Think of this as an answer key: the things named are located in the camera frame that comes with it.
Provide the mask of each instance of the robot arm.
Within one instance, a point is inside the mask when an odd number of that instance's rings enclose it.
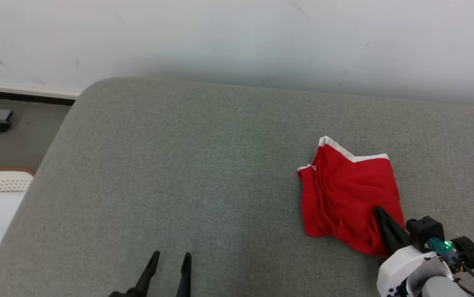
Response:
[[[471,239],[445,241],[442,224],[430,217],[409,220],[407,233],[381,207],[374,209],[374,215],[390,255],[378,272],[376,286],[380,296],[467,296],[463,291],[467,289],[462,289],[453,275],[465,269],[474,276]]]

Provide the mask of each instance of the red cloth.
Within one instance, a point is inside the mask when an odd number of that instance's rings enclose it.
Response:
[[[404,227],[399,191],[386,154],[356,157],[329,137],[320,139],[312,165],[300,167],[301,212],[308,236],[332,235],[358,252],[387,254],[373,208]]]

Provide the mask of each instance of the white trim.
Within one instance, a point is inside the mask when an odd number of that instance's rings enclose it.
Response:
[[[0,92],[13,93],[13,94],[24,94],[32,96],[45,96],[60,99],[71,99],[77,100],[81,92],[62,91],[47,88],[36,88],[26,86],[15,86],[0,83]]]
[[[316,171],[316,167],[313,166],[312,164],[307,164],[307,166],[298,167],[298,171],[303,170],[303,169],[308,168],[308,167],[312,167],[314,169],[314,171]]]
[[[377,158],[385,158],[389,160],[389,156],[387,156],[387,154],[379,154],[373,156],[354,156],[348,150],[341,147],[341,145],[339,145],[336,141],[332,140],[327,135],[319,139],[319,146],[324,147],[326,144],[330,145],[333,149],[339,151],[345,158],[354,163],[360,162],[362,160],[372,160]]]

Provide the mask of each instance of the gray floor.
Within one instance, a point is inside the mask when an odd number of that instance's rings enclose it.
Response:
[[[0,134],[0,167],[26,167],[37,171],[70,107],[1,100],[11,109],[12,127]]]

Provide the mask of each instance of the gray fabric surface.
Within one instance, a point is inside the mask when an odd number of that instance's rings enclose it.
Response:
[[[379,258],[309,238],[296,168],[328,135],[387,153],[406,218],[474,239],[474,107],[118,78],[89,87],[0,248],[0,297],[377,296]],[[474,290],[474,282],[463,275]]]

